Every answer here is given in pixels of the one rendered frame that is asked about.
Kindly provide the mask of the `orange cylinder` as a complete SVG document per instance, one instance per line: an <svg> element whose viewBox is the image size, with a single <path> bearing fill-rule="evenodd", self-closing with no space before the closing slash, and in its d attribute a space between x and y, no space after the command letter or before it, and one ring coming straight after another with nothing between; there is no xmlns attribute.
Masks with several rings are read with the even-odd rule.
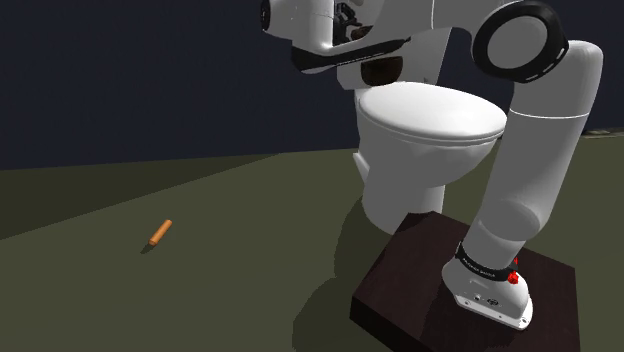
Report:
<svg viewBox="0 0 624 352"><path fill-rule="evenodd" d="M148 244L150 246L156 246L160 240L163 238L163 236L166 234L166 232L170 229L172 225L172 221L167 219L165 220L160 226L159 228L153 233L153 235L149 238L148 240Z"/></svg>

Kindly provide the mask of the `dark brown bowl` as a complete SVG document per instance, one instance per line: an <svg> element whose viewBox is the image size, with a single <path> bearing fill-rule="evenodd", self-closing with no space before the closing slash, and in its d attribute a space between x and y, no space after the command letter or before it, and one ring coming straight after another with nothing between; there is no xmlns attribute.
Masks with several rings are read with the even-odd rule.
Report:
<svg viewBox="0 0 624 352"><path fill-rule="evenodd" d="M369 86L382 86L396 82L403 69L403 58L391 56L374 59L360 64L363 82Z"/></svg>

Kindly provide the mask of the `white toilet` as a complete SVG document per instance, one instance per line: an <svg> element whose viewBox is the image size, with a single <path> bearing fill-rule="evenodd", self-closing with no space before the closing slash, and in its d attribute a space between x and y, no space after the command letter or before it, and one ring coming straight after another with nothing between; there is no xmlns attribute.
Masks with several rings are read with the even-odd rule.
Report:
<svg viewBox="0 0 624 352"><path fill-rule="evenodd" d="M341 87L354 94L363 210L388 234L409 214L442 211L446 185L473 170L505 128L506 114L494 103L438 85L450 35L448 28L419 33L381 57L403 58L391 84L365 84L362 62L337 70Z"/></svg>

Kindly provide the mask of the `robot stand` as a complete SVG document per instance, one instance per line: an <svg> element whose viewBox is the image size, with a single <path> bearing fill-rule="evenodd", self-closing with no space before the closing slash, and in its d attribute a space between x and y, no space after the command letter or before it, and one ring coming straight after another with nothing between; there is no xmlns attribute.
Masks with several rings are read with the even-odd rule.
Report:
<svg viewBox="0 0 624 352"><path fill-rule="evenodd" d="M392 352L581 352L575 270L522 249L534 304L518 331L460 307L441 270L468 230L436 212L408 215L352 296L351 319Z"/></svg>

